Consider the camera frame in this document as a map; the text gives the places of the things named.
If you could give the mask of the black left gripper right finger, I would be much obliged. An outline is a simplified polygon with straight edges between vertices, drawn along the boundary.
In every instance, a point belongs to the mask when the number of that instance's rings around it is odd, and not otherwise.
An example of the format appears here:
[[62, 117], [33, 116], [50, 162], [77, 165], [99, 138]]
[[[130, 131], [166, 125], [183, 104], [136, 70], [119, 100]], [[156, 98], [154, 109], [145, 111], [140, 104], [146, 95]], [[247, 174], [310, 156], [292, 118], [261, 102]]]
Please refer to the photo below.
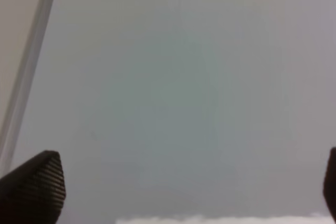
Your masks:
[[326, 173], [323, 181], [323, 196], [325, 199], [325, 203], [330, 212], [330, 215], [333, 221], [336, 221], [336, 202], [335, 202], [335, 183], [336, 183], [336, 168], [335, 168], [335, 147], [330, 149], [329, 159], [327, 162]]

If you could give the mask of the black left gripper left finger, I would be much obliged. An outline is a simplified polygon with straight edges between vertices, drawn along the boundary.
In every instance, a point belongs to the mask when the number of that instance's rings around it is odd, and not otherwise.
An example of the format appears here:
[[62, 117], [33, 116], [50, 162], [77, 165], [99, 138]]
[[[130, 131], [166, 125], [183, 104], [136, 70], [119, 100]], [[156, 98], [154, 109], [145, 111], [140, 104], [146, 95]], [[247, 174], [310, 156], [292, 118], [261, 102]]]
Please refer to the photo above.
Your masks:
[[57, 151], [43, 151], [1, 178], [1, 223], [56, 223], [66, 199]]

